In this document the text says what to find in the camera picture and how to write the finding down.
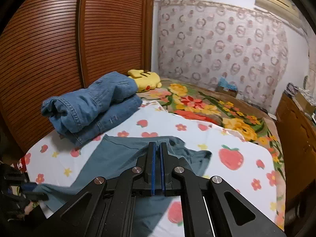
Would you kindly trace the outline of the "teal green pants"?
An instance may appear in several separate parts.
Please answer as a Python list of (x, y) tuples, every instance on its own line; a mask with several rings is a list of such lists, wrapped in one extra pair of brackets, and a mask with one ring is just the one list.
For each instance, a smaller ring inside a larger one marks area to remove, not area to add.
[(148, 236), (172, 197), (201, 179), (212, 154), (173, 136), (105, 136), (70, 187), (49, 184), (45, 236)]

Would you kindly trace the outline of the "floral brown blanket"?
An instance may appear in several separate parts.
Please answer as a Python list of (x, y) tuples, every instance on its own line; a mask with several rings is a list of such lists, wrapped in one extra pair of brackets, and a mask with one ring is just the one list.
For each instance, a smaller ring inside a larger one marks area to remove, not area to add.
[(210, 122), (233, 130), (246, 141), (264, 147), (272, 156), (274, 168), (268, 181), (276, 187), (276, 201), (269, 203), (279, 228), (285, 223), (285, 165), (276, 126), (272, 119), (245, 102), (227, 94), (204, 89), (187, 82), (164, 78), (161, 88), (140, 93), (145, 100), (157, 100), (170, 113), (186, 119)]

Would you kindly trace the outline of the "white strawberry flower sheet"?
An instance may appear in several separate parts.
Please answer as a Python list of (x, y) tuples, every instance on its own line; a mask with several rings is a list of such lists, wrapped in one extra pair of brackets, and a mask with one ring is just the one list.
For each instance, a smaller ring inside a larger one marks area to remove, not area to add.
[(37, 236), (284, 236), (268, 150), (156, 101), (74, 144), (57, 131), (25, 156)]

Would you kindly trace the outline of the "folded blue denim jeans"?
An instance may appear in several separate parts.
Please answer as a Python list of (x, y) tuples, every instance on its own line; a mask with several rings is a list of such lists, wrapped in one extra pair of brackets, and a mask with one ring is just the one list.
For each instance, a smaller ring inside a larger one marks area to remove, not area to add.
[(105, 74), (88, 88), (43, 101), (41, 114), (57, 133), (75, 146), (83, 146), (120, 125), (142, 104), (135, 81), (116, 71)]

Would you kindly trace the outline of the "yellow Pikachu plush toy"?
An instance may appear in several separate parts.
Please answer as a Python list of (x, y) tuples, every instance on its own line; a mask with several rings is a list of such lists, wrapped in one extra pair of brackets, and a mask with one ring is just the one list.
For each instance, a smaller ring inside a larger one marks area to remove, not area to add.
[(156, 88), (161, 88), (161, 79), (159, 75), (155, 72), (144, 70), (129, 70), (127, 72), (129, 78), (136, 82), (138, 87), (138, 93), (144, 93)]

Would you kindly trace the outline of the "cardboard box with blue bag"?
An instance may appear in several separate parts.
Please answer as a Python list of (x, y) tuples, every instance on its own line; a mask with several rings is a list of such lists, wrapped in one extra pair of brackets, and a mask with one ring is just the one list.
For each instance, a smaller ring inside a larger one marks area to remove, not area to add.
[(218, 93), (227, 94), (227, 95), (232, 96), (234, 98), (236, 98), (237, 94), (238, 94), (237, 86), (234, 83), (230, 84), (223, 77), (219, 80), (215, 91)]

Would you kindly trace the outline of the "wooden dresser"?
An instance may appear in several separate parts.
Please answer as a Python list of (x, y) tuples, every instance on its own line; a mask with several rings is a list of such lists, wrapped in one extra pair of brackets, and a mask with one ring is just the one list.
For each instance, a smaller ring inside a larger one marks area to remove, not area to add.
[(315, 127), (285, 93), (275, 115), (285, 164), (286, 204), (289, 205), (315, 180)]

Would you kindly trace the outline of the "circle patterned curtain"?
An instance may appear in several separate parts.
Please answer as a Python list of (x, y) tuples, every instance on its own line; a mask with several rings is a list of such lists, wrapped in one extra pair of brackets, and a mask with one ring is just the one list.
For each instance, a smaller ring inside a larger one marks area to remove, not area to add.
[(288, 63), (281, 21), (208, 1), (161, 0), (158, 8), (162, 76), (206, 89), (223, 81), (240, 99), (271, 108)]

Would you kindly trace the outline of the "clutter on dresser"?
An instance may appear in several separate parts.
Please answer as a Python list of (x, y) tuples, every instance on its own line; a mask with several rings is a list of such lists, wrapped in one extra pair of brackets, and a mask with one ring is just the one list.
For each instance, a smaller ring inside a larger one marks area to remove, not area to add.
[(300, 111), (304, 112), (306, 117), (315, 124), (315, 99), (311, 92), (306, 89), (308, 83), (308, 76), (303, 80), (303, 87), (300, 88), (289, 82), (286, 87), (286, 92), (289, 97), (295, 102)]

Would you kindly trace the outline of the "brown louvered wardrobe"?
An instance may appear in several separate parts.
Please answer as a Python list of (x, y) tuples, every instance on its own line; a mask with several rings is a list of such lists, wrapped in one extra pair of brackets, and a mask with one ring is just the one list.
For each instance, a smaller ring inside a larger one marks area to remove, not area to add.
[(1, 32), (1, 115), (23, 152), (52, 130), (51, 97), (148, 69), (147, 0), (24, 0)]

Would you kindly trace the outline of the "wall air conditioner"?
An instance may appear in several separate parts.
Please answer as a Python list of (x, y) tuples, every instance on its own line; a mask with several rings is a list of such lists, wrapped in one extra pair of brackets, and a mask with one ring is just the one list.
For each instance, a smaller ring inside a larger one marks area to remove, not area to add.
[(299, 10), (289, 0), (255, 0), (255, 6), (276, 14), (297, 28), (302, 27)]

